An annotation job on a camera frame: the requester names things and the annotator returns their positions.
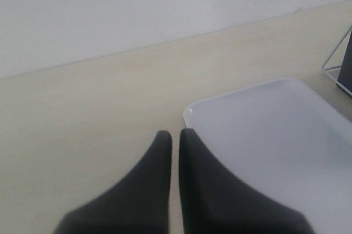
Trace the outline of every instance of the white wall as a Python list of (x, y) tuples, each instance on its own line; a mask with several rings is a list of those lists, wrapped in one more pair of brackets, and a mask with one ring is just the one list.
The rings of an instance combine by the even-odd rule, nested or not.
[(339, 1), (0, 0), (0, 78)]

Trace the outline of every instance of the black object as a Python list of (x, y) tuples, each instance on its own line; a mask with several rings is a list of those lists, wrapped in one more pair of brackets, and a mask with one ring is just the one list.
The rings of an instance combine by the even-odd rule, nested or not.
[(305, 217), (229, 172), (194, 130), (181, 132), (179, 187), (185, 234), (313, 234)]
[(171, 136), (159, 131), (139, 163), (114, 187), (68, 213), (54, 234), (168, 233)]
[(338, 81), (352, 91), (352, 34), (347, 45)]

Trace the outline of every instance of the white wire rack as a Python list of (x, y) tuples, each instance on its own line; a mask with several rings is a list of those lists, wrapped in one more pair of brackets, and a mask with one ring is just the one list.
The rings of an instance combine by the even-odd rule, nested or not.
[(341, 68), (342, 65), (338, 65), (338, 66), (332, 66), (332, 67), (326, 67), (327, 63), (331, 60), (332, 56), (335, 54), (336, 50), (338, 49), (338, 47), (341, 45), (341, 43), (345, 40), (345, 38), (348, 36), (348, 34), (352, 31), (352, 24), (349, 26), (348, 30), (346, 31), (346, 33), (343, 35), (343, 37), (340, 39), (340, 41), (337, 43), (336, 47), (332, 50), (332, 52), (330, 53), (330, 55), (328, 56), (328, 58), (326, 59), (326, 61), (324, 62), (321, 70), (323, 71), (324, 74), (326, 74), (327, 76), (329, 76), (338, 86), (340, 86), (345, 92), (347, 92), (349, 95), (352, 96), (352, 91), (350, 91), (346, 86), (344, 86), (342, 83), (340, 83), (338, 81), (338, 78), (333, 76), (331, 74), (332, 70), (336, 70)]

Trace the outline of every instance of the white tray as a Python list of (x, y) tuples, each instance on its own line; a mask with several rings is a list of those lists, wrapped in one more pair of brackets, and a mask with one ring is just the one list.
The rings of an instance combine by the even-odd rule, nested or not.
[(352, 124), (303, 82), (278, 79), (184, 111), (244, 182), (302, 212), (317, 234), (352, 233)]

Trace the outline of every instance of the metal wire stand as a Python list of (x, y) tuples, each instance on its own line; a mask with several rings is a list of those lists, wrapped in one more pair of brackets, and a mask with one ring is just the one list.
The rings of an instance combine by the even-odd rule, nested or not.
[(321, 71), (326, 74), (327, 76), (329, 76), (339, 87), (341, 87), (345, 92), (347, 92), (349, 95), (352, 96), (352, 91), (350, 91), (346, 86), (344, 86), (342, 83), (340, 83), (338, 81), (338, 79), (336, 77), (334, 77), (330, 71), (331, 70), (335, 70), (335, 69), (339, 69), (341, 68), (342, 65), (338, 65), (338, 66), (333, 66), (333, 67), (327, 67), (326, 68), (326, 64), (331, 60), (332, 56), (335, 54), (336, 50), (338, 49), (338, 47), (341, 45), (341, 43), (345, 40), (345, 38), (348, 36), (348, 34), (351, 32), (352, 30), (352, 24), (349, 26), (348, 30), (346, 31), (346, 33), (343, 35), (343, 37), (340, 39), (340, 41), (337, 43), (336, 47), (332, 50), (332, 52), (330, 53), (330, 55), (328, 56), (328, 58), (326, 59), (326, 61), (323, 63), (323, 66), (321, 68)]

